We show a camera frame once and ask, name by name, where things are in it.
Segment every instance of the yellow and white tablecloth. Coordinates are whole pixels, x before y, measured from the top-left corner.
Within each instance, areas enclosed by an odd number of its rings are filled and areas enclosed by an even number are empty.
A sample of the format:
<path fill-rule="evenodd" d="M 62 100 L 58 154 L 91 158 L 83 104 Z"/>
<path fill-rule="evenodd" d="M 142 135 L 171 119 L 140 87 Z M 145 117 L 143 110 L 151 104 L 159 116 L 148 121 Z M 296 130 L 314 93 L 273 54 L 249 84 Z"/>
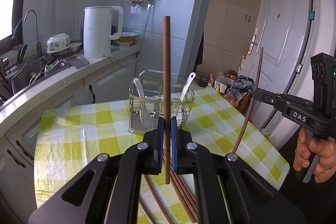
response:
<path fill-rule="evenodd" d="M 212 153 L 229 153 L 244 116 L 211 88 L 199 90 L 195 95 L 184 130 L 191 132 L 193 141 Z M 128 108 L 125 100 L 44 111 L 34 161 L 37 207 L 98 154 L 118 155 L 142 141 L 143 134 L 128 132 Z M 251 123 L 246 127 L 237 154 L 276 189 L 289 172 L 289 164 Z M 190 176 L 186 175 L 185 179 L 192 188 Z M 164 168 L 160 175 L 150 179 L 174 223 L 190 223 L 172 186 L 164 183 Z M 154 219 L 166 223 L 144 180 L 140 195 Z M 140 206 L 138 223 L 149 223 Z"/>

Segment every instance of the kettle handle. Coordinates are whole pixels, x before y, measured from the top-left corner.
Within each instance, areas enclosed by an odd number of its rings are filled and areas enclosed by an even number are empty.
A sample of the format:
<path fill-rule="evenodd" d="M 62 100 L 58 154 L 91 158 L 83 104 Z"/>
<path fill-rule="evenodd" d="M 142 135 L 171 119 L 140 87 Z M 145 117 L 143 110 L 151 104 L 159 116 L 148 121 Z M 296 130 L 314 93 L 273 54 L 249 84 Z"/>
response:
<path fill-rule="evenodd" d="M 124 9 L 120 6 L 112 6 L 111 11 L 119 13 L 118 32 L 116 34 L 110 35 L 110 40 L 116 40 L 121 37 L 123 31 Z"/>

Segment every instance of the silver screw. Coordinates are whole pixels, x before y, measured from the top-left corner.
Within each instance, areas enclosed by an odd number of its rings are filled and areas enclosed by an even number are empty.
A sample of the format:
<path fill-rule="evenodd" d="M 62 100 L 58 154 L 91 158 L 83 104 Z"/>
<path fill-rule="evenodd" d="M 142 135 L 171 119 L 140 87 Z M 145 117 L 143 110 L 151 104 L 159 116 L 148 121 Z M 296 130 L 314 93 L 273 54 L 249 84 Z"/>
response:
<path fill-rule="evenodd" d="M 229 153 L 226 155 L 227 159 L 229 161 L 236 161 L 238 160 L 238 156 L 235 153 Z"/>
<path fill-rule="evenodd" d="M 109 156 L 108 156 L 107 154 L 100 154 L 100 155 L 98 155 L 97 160 L 98 160 L 98 161 L 105 161 L 105 160 L 107 160 L 108 158 L 109 158 Z"/>
<path fill-rule="evenodd" d="M 197 148 L 197 143 L 187 143 L 187 148 L 190 150 L 195 150 Z"/>
<path fill-rule="evenodd" d="M 139 150 L 145 150 L 148 148 L 148 143 L 138 143 L 137 148 Z"/>

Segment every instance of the dish rack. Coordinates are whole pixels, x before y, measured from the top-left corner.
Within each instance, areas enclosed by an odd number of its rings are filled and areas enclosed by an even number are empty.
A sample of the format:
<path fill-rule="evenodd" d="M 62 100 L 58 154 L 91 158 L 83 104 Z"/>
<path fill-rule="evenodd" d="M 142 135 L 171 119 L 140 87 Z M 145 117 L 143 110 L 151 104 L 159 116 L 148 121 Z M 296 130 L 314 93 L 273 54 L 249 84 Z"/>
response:
<path fill-rule="evenodd" d="M 129 132 L 147 132 L 155 130 L 159 117 L 163 117 L 163 72 L 158 70 L 144 70 L 139 79 L 142 83 L 145 98 L 140 98 L 134 82 L 129 89 Z M 190 114 L 195 93 L 190 86 L 184 99 L 180 101 L 181 91 L 185 80 L 182 75 L 171 74 L 171 116 L 176 116 L 177 125 L 183 128 Z M 144 104 L 151 116 L 150 123 L 144 125 Z"/>

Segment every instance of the electric kettle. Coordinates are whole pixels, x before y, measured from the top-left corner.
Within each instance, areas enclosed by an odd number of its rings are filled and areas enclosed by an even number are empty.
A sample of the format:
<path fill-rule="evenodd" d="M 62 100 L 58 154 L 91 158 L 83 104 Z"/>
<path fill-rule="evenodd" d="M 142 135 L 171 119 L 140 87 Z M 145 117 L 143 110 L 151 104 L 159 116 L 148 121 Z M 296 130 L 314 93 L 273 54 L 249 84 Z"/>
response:
<path fill-rule="evenodd" d="M 84 9 L 84 56 L 99 58 L 111 53 L 111 40 L 121 37 L 124 9 L 120 6 L 95 6 Z M 111 35 L 112 12 L 119 13 L 118 32 Z"/>

